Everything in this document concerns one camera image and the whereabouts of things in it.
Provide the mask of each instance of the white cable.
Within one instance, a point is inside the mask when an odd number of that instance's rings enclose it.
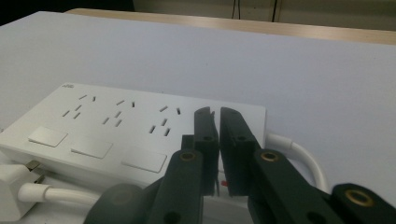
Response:
[[[314,177],[315,185],[318,189],[329,192],[329,186],[323,170],[320,168],[314,156],[304,147],[294,143],[291,139],[273,133],[268,133],[265,139],[266,147],[278,150],[292,160],[302,162]]]
[[[94,205],[99,196],[78,190],[54,189],[51,185],[26,183],[21,186],[18,199],[22,202],[65,201]]]

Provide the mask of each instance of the power switch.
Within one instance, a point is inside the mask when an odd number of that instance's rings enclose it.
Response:
[[[125,154],[121,164],[159,173],[163,168],[165,159],[166,156],[163,154],[135,148]]]
[[[72,145],[71,151],[78,154],[102,159],[105,157],[105,155],[112,146],[112,143],[108,143],[100,139],[81,136]]]
[[[38,143],[49,147],[57,147],[66,136],[67,133],[58,132],[40,126],[27,138],[30,142]]]

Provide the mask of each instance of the screw hole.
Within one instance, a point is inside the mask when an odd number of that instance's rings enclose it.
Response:
[[[185,152],[185,153],[182,153],[182,154],[180,155],[180,158],[181,158],[183,161],[192,161],[192,160],[195,159],[195,154],[193,154],[192,152]]]
[[[277,161],[279,157],[273,152],[263,152],[262,159],[265,161]]]
[[[306,215],[308,219],[314,224],[326,224],[326,218],[324,218],[321,214],[310,212]]]
[[[180,221],[180,214],[176,212],[169,212],[163,216],[165,224],[177,224]]]
[[[347,190],[346,197],[353,203],[363,207],[371,207],[374,205],[373,199],[365,192],[358,189]]]

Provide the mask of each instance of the power cord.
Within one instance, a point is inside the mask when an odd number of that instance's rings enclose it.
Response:
[[[294,143],[288,137],[274,133],[268,133],[266,135],[265,144],[265,147],[282,152],[289,159],[302,162],[314,177],[316,187],[326,193],[330,191],[323,170],[320,168],[315,157],[304,147]]]
[[[18,192],[18,199],[25,203],[64,201],[94,205],[99,195],[71,189],[54,189],[51,185],[26,183]]]
[[[21,219],[35,203],[66,201],[94,205],[99,199],[96,194],[40,184],[44,176],[33,172],[38,165],[37,161],[0,165],[0,222]]]

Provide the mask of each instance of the power socket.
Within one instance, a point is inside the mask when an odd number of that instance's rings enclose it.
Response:
[[[193,134],[194,112],[206,106],[215,112],[218,131],[221,107],[239,111],[264,146],[263,106],[65,83],[0,133],[0,149],[14,161],[36,160],[95,185],[145,187],[164,175],[182,135]],[[221,195],[209,200],[240,206]]]

